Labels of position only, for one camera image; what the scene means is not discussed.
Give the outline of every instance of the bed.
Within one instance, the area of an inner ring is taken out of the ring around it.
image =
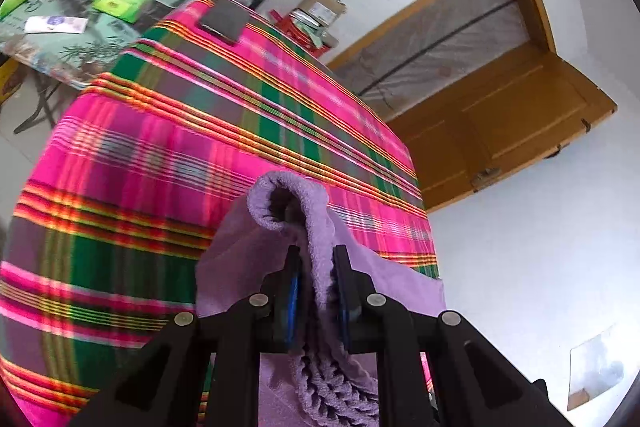
[[[438,277],[400,140],[256,14],[236,46],[200,30],[215,1],[176,10],[95,79],[18,199],[0,265],[0,375],[35,427],[66,425],[193,310],[199,254],[267,171],[323,183],[359,242]]]

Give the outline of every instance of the cardboard box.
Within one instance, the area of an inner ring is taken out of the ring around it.
[[[311,15],[322,26],[330,26],[347,11],[347,7],[337,0],[302,0],[298,8]]]
[[[0,54],[0,105],[22,85],[29,68],[18,69],[19,63],[13,58]]]

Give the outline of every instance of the metal screw head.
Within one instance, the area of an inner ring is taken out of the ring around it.
[[[460,324],[460,320],[460,315],[458,315],[456,312],[444,312],[442,314],[442,321],[447,326],[457,326],[458,324]]]
[[[384,306],[386,297],[380,293],[372,293],[367,296],[367,302],[372,306]]]
[[[264,293],[254,293],[249,297],[249,304],[251,306],[255,306],[256,308],[260,308],[269,302],[269,298]]]
[[[174,322],[178,326],[188,326],[193,322],[193,314],[190,312],[180,312],[175,315]]]

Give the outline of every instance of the door frame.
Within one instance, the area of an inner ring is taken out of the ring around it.
[[[327,66],[331,70],[335,70],[344,65],[357,53],[377,41],[389,30],[395,28],[399,23],[423,10],[435,1],[436,0],[415,0],[354,42],[331,60]],[[549,23],[549,18],[546,15],[545,5],[542,0],[517,0],[517,2],[531,41],[535,42],[540,49],[555,53],[556,45],[553,34],[551,33],[551,24]]]

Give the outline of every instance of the white paper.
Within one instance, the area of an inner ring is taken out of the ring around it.
[[[338,16],[331,10],[329,10],[324,4],[315,2],[309,9],[309,15],[313,15],[316,19],[320,19],[324,24],[331,24]]]
[[[88,19],[82,17],[37,16],[24,23],[25,33],[84,33]]]
[[[640,368],[640,328],[617,323],[571,350],[567,410],[593,400]]]

